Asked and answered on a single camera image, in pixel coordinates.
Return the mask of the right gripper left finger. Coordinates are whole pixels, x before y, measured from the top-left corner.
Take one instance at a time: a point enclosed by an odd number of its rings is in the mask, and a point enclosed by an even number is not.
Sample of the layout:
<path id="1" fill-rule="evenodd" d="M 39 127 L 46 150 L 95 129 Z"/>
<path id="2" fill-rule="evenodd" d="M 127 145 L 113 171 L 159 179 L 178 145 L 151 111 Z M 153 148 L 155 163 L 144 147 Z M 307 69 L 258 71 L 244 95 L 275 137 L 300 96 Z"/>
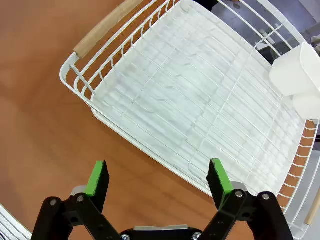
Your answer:
<path id="1" fill-rule="evenodd" d="M 39 211 L 32 240 L 67 240 L 74 227 L 85 226 L 94 240 L 121 240 L 121 235 L 102 214 L 110 175 L 106 161 L 97 161 L 82 192 L 62 201 L 46 198 Z"/>

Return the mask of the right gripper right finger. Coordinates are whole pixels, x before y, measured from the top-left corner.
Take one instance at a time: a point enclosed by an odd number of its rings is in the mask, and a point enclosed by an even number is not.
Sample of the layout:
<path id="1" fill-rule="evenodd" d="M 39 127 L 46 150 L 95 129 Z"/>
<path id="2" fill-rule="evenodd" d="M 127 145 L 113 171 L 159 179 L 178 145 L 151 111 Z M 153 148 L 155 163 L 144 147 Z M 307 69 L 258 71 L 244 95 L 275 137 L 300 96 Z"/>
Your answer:
<path id="1" fill-rule="evenodd" d="M 269 191 L 254 196 L 234 188 L 221 161 L 209 162 L 207 182 L 217 212 L 200 240 L 225 240 L 236 222 L 246 222 L 255 240 L 292 240 L 293 235 L 278 203 Z"/>

